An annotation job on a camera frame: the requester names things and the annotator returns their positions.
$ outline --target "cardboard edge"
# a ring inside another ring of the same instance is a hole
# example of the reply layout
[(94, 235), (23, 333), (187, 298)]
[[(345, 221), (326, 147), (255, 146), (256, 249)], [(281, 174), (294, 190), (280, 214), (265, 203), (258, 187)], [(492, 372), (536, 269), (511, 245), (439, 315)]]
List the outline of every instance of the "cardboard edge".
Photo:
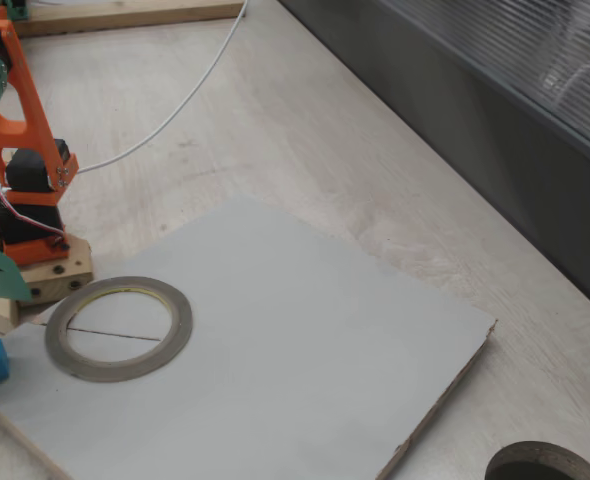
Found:
[(0, 426), (46, 467), (53, 480), (74, 480), (73, 477), (68, 475), (57, 464), (53, 463), (44, 452), (31, 442), (28, 437), (24, 435), (19, 428), (14, 426), (2, 413), (0, 413)]
[(408, 437), (408, 439), (406, 439), (406, 441), (404, 443), (402, 443), (400, 446), (397, 447), (397, 449), (395, 450), (395, 453), (393, 454), (393, 457), (389, 460), (389, 462), (386, 464), (386, 466), (382, 470), (380, 470), (380, 472), (375, 477), (375, 480), (384, 480), (393, 472), (393, 470), (395, 469), (395, 467), (397, 466), (399, 461), (402, 459), (402, 457), (404, 457), (404, 455), (406, 455), (406, 452), (411, 447), (413, 442), (415, 442), (417, 437), (419, 437), (419, 435), (421, 435), (421, 433), (424, 431), (426, 426), (433, 419), (433, 417), (435, 416), (437, 411), (444, 404), (444, 402), (446, 401), (448, 396), (453, 392), (453, 390), (455, 390), (455, 387), (457, 387), (457, 385), (459, 385), (459, 382), (466, 376), (468, 371), (471, 369), (471, 367), (475, 364), (477, 359), (480, 357), (482, 351), (484, 350), (484, 347), (488, 343), (488, 340), (489, 340), (491, 334), (495, 331), (495, 327), (497, 326), (497, 322), (498, 322), (498, 320), (496, 319), (495, 322), (493, 323), (493, 325), (488, 329), (484, 343), (482, 343), (482, 345), (477, 349), (477, 351), (471, 357), (471, 359), (468, 361), (468, 363), (466, 365), (464, 365), (464, 368), (462, 368), (459, 371), (459, 373), (457, 374), (455, 379), (451, 382), (451, 384), (448, 386), (448, 388), (446, 390), (444, 390), (444, 392), (439, 396), (439, 398), (437, 399), (435, 404), (431, 407), (431, 409), (428, 411), (428, 413), (424, 416), (424, 418), (419, 423), (417, 428), (415, 428), (413, 433), (411, 433), (410, 437)]

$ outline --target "circular hole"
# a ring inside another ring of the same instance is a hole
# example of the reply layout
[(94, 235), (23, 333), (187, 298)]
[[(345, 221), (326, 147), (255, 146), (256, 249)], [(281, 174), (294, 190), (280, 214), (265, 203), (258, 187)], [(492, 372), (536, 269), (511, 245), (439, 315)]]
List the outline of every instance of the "circular hole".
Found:
[(565, 448), (519, 442), (502, 448), (486, 469), (486, 480), (590, 480), (590, 464)]
[(67, 335), (71, 348), (80, 355), (100, 362), (119, 362), (155, 348), (170, 327), (170, 314), (157, 298), (117, 292), (99, 297), (80, 310), (69, 323)]

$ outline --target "wooden base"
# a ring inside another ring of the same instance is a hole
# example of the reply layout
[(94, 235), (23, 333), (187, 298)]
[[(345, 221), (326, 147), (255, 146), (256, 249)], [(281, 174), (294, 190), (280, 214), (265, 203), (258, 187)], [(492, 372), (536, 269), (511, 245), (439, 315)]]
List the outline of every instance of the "wooden base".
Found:
[(0, 298), (0, 334), (6, 335), (17, 326), (19, 326), (17, 302)]
[(85, 32), (235, 18), (243, 2), (234, 0), (121, 0), (82, 5), (32, 7), (30, 18), (15, 22), (20, 37)]
[(88, 242), (73, 235), (68, 239), (71, 245), (68, 258), (22, 268), (22, 277), (31, 289), (33, 301), (20, 302), (20, 306), (56, 302), (93, 280)]
[[(86, 240), (68, 235), (71, 250), (68, 258), (51, 260), (22, 268), (22, 277), (33, 294), (32, 302), (19, 306), (51, 303), (67, 297), (93, 280), (91, 249)], [(0, 333), (19, 325), (17, 302), (0, 298)]]

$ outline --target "round cutout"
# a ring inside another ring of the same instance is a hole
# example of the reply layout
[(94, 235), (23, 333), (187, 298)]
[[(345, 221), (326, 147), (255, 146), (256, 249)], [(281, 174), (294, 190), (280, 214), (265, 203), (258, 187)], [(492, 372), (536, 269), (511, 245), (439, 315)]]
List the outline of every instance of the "round cutout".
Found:
[(486, 480), (590, 480), (590, 464), (565, 448), (519, 442), (502, 448), (486, 469)]

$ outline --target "white cable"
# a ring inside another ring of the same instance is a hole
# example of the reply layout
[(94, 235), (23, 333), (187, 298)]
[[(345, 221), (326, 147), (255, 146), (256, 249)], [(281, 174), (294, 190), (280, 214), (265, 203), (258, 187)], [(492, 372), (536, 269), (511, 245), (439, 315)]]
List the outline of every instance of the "white cable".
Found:
[(233, 24), (233, 27), (231, 28), (230, 33), (226, 37), (226, 40), (224, 40), (224, 43), (222, 44), (221, 48), (217, 52), (217, 55), (215, 55), (215, 59), (213, 60), (213, 63), (211, 63), (210, 67), (208, 67), (208, 69), (206, 70), (206, 73), (204, 73), (202, 78), (200, 78), (199, 82), (197, 82), (197, 85), (195, 85), (193, 90), (191, 90), (191, 92), (186, 96), (186, 98), (184, 98), (184, 100), (182, 100), (182, 102), (177, 106), (177, 108), (173, 111), (173, 113), (171, 113), (171, 115), (166, 120), (164, 120), (160, 124), (159, 127), (157, 127), (155, 130), (153, 130), (153, 132), (151, 132), (147, 137), (145, 137), (139, 143), (136, 143), (135, 145), (133, 145), (128, 150), (120, 153), (119, 155), (111, 158), (110, 160), (106, 160), (105, 162), (96, 163), (95, 165), (91, 165), (89, 167), (80, 168), (77, 173), (90, 172), (91, 170), (96, 170), (98, 168), (106, 167), (107, 165), (110, 165), (111, 163), (118, 162), (121, 159), (123, 159), (124, 157), (127, 157), (131, 153), (135, 152), (136, 150), (138, 150), (141, 147), (143, 147), (144, 145), (146, 145), (153, 138), (155, 138), (162, 130), (164, 130), (164, 128), (166, 128), (166, 126), (169, 123), (171, 123), (171, 121), (177, 116), (177, 114), (186, 106), (188, 101), (191, 98), (193, 98), (193, 96), (197, 93), (197, 91), (200, 89), (202, 84), (209, 77), (209, 75), (211, 74), (211, 72), (215, 68), (215, 65), (217, 65), (217, 62), (224, 54), (226, 47), (228, 47), (228, 44), (231, 41), (231, 38), (233, 38), (233, 34), (235, 33), (235, 30), (237, 30), (237, 26), (239, 25), (240, 20), (242, 19), (242, 17), (244, 16), (244, 13), (246, 12), (246, 7), (248, 6), (248, 2), (249, 2), (249, 0), (244, 0), (244, 5), (242, 6), (242, 9), (239, 11), (239, 15), (237, 16), (237, 19), (235, 20), (235, 23)]

